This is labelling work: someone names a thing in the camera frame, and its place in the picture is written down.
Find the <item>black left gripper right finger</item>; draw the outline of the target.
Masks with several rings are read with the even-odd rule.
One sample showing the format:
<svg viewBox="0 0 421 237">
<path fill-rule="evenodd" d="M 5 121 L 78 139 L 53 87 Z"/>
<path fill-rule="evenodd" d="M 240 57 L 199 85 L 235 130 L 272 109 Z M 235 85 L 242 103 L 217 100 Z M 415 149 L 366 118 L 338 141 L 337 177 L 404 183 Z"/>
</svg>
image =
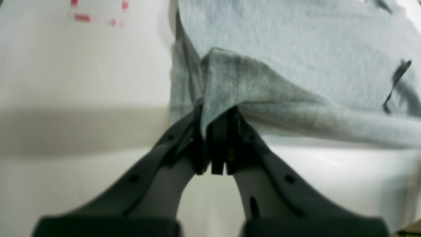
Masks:
<svg viewBox="0 0 421 237">
<path fill-rule="evenodd" d="M 242 237 L 388 237 L 381 218 L 326 198 L 271 151 L 237 108 L 210 125 L 212 173 L 226 168 L 240 193 Z"/>
</svg>

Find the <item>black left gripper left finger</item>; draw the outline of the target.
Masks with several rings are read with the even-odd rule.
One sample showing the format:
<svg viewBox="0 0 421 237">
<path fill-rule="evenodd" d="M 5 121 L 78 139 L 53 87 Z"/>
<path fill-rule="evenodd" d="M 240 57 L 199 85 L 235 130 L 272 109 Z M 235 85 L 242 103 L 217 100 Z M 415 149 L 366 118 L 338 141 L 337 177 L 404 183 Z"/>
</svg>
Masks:
<svg viewBox="0 0 421 237">
<path fill-rule="evenodd" d="M 181 196 L 209 165 L 200 131 L 203 104 L 171 126 L 152 150 L 81 207 L 43 217 L 34 237 L 179 237 Z"/>
</svg>

